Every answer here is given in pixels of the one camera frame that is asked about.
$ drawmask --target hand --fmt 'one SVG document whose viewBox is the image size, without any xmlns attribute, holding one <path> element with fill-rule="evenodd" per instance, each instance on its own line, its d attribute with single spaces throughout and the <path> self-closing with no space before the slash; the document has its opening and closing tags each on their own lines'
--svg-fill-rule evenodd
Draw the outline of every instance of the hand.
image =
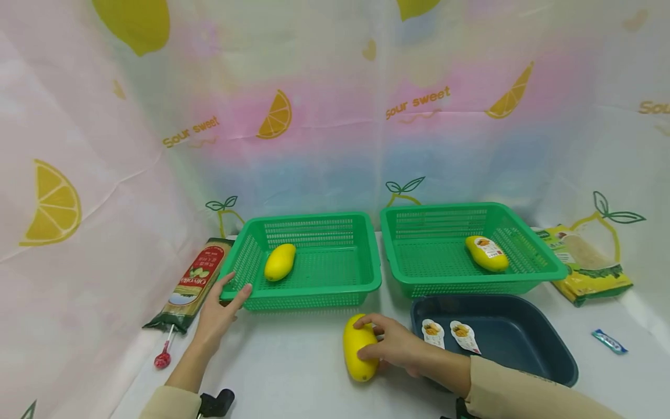
<svg viewBox="0 0 670 419">
<path fill-rule="evenodd" d="M 382 362 L 404 368 L 412 377 L 420 377 L 421 362 L 433 347 L 416 337 L 402 324 L 377 313 L 361 317 L 354 323 L 354 328 L 361 328 L 368 323 L 376 324 L 373 330 L 380 341 L 359 350 L 358 358 L 363 361 L 381 358 Z"/>
<path fill-rule="evenodd" d="M 200 347 L 210 357 L 218 350 L 221 338 L 228 331 L 232 322 L 237 319 L 235 316 L 237 310 L 242 308 L 242 304 L 251 295 L 251 284 L 247 284 L 239 290 L 230 304 L 221 305 L 219 301 L 221 291 L 234 277 L 235 273 L 231 272 L 217 281 L 210 289 L 200 311 L 200 321 L 191 345 Z"/>
</svg>

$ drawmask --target left hand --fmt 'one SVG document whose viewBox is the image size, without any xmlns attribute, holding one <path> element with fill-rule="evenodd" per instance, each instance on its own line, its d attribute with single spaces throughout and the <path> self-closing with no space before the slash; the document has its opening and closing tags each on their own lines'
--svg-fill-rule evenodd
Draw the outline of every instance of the left hand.
<svg viewBox="0 0 670 419">
<path fill-rule="evenodd" d="M 235 273 L 231 272 L 217 281 L 210 289 L 209 295 L 207 295 L 200 311 L 200 321 L 198 322 L 198 328 L 196 329 L 191 346 L 198 345 L 210 356 L 213 356 L 218 350 L 221 338 L 228 331 L 232 322 L 237 319 L 235 316 L 237 310 L 242 308 L 242 305 L 251 295 L 251 284 L 247 284 L 239 290 L 230 304 L 226 306 L 221 305 L 219 296 L 223 291 L 223 287 L 234 277 Z"/>
</svg>

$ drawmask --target blue candy wrapper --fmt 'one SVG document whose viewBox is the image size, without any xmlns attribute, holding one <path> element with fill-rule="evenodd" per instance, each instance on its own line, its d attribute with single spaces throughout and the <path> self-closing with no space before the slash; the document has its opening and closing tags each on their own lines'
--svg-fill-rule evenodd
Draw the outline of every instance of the blue candy wrapper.
<svg viewBox="0 0 670 419">
<path fill-rule="evenodd" d="M 618 355 L 623 355 L 628 352 L 628 349 L 624 348 L 623 345 L 616 341 L 616 339 L 613 339 L 611 336 L 607 335 L 600 329 L 594 330 L 591 332 L 591 335 L 593 335 L 599 341 L 603 342 L 608 348 L 612 349 L 612 351 Z"/>
</svg>

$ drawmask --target candy bar wrapper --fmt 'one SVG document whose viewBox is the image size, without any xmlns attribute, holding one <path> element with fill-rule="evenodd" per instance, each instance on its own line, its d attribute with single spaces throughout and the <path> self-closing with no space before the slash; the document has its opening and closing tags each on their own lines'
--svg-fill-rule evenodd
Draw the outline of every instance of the candy bar wrapper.
<svg viewBox="0 0 670 419">
<path fill-rule="evenodd" d="M 593 335 L 593 337 L 598 339 L 600 342 L 603 342 L 605 346 L 612 349 L 612 352 L 616 353 L 617 355 L 623 355 L 628 352 L 628 349 L 624 348 L 623 345 L 616 341 L 616 339 L 613 339 L 611 336 L 607 335 L 600 329 L 594 330 L 591 332 L 591 335 Z"/>
<path fill-rule="evenodd" d="M 223 261 L 234 243 L 235 241 L 227 239 L 207 240 L 207 244 L 186 270 L 163 310 L 143 328 L 168 331 L 174 324 L 175 330 L 186 334 L 207 293 L 216 282 Z"/>
</svg>

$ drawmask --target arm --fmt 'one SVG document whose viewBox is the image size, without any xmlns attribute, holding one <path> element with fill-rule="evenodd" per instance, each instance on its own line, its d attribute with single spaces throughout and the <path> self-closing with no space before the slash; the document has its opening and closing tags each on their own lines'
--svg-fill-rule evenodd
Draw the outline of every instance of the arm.
<svg viewBox="0 0 670 419">
<path fill-rule="evenodd" d="M 354 324 L 375 323 L 379 343 L 358 352 L 425 376 L 465 398 L 482 419 L 622 419 L 603 405 L 563 385 L 509 369 L 482 357 L 466 357 L 429 345 L 397 321 L 368 314 Z"/>
<path fill-rule="evenodd" d="M 205 369 L 218 350 L 221 338 L 235 321 L 235 313 L 251 294 L 251 285 L 247 284 L 230 304 L 220 305 L 218 297 L 234 276 L 234 272 L 230 273 L 213 285 L 202 305 L 193 341 L 165 385 L 153 393 L 140 419 L 191 419 L 197 416 L 200 409 L 198 392 Z"/>
</svg>

